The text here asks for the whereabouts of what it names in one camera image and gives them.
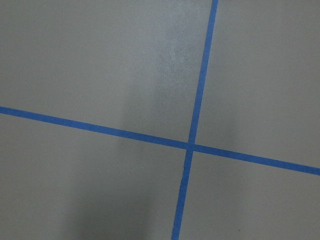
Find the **brown paper table mat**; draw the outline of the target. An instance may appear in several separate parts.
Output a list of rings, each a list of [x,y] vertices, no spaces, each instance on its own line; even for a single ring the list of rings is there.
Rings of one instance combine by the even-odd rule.
[[[211,0],[3,0],[3,240],[317,240],[320,3],[220,0],[185,160]],[[156,144],[148,136],[161,138]]]

